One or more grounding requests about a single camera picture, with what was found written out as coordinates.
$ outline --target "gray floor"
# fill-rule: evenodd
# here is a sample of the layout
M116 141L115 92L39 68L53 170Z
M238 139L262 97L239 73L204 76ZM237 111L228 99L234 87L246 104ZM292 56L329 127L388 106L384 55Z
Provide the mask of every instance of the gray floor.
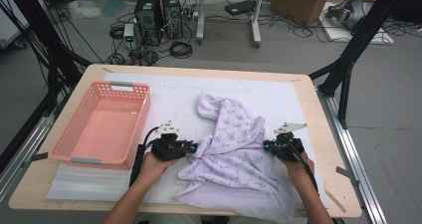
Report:
M104 7L108 0L94 0ZM224 13L222 4L211 9ZM266 13L268 4L264 4ZM110 53L109 24L131 12L126 4L114 17L75 21L75 25L98 52L102 60ZM89 60L98 59L78 35L69 28L77 53ZM278 22L271 28L261 26L262 45L256 49L248 24L227 20L207 20L205 41L194 40L193 55L186 60L171 59L175 68L200 68L269 73L310 74L335 61L346 44L322 43L316 36L300 38L288 24ZM315 30L324 39L321 30ZM420 96L421 38L394 36L392 46L370 45L353 70L347 124L369 180L388 223L422 223L422 104ZM161 59L156 64L169 67ZM0 51L0 151L46 94L42 74L30 49ZM4 223L96 223L99 212L33 212L11 210L8 196L0 205ZM346 223L369 223L365 215L345 219Z

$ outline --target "metal leg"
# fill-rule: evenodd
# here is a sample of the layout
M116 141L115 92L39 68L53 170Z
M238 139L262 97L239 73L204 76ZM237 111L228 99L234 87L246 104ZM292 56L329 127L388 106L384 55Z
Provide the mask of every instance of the metal leg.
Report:
M261 46L261 35L260 35L260 28L258 24L258 18L260 17L260 10L261 10L261 3L263 0L257 0L255 6L255 13L251 18L251 25L252 25L252 33L254 35L254 43L257 48Z
M199 0L198 23L196 25L196 40L198 44L202 43L204 39L204 26L205 26L205 13L204 13L205 0Z

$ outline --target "desktop computer tower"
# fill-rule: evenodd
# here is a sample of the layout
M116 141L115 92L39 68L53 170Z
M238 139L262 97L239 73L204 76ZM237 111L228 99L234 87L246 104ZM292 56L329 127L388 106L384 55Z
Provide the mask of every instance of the desktop computer tower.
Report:
M137 0L134 16L143 45L159 45L163 26L160 0Z
M162 0L162 10L167 38L182 38L183 27L179 0Z

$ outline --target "white device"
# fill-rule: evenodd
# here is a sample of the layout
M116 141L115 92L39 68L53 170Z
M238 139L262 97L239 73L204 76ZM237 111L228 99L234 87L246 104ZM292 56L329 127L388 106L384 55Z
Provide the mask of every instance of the white device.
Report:
M124 25L124 42L126 43L126 47L129 50L135 50L137 47L137 39L134 34L134 25L133 24L125 24Z
M157 134L166 134L166 133L179 133L179 128L173 125L171 120L169 120L167 123L162 124L161 127L159 127L155 133Z
M304 127L307 127L308 125L306 123L289 123L289 122L285 122L285 124L283 124L283 126L277 128L274 130L274 133L286 133L286 132L291 132L291 131L295 131Z

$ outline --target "human hand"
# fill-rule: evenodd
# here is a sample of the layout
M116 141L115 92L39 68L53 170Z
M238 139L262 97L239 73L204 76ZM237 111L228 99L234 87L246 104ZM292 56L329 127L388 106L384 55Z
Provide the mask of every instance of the human hand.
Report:
M303 152L301 154L301 157L304 159L304 161L308 164L311 171L315 172L315 164L314 162L308 158L308 155L306 152ZM288 160L282 160L280 161L286 166L289 172L289 179L294 184L295 187L298 187L298 185L309 183L311 181L304 165L299 161L288 161Z
M162 161L158 159L153 153L147 153L143 158L142 167L140 168L139 175L137 176L134 184L139 181L148 187L152 186L152 184L158 181L167 167L173 165L178 160L179 159Z

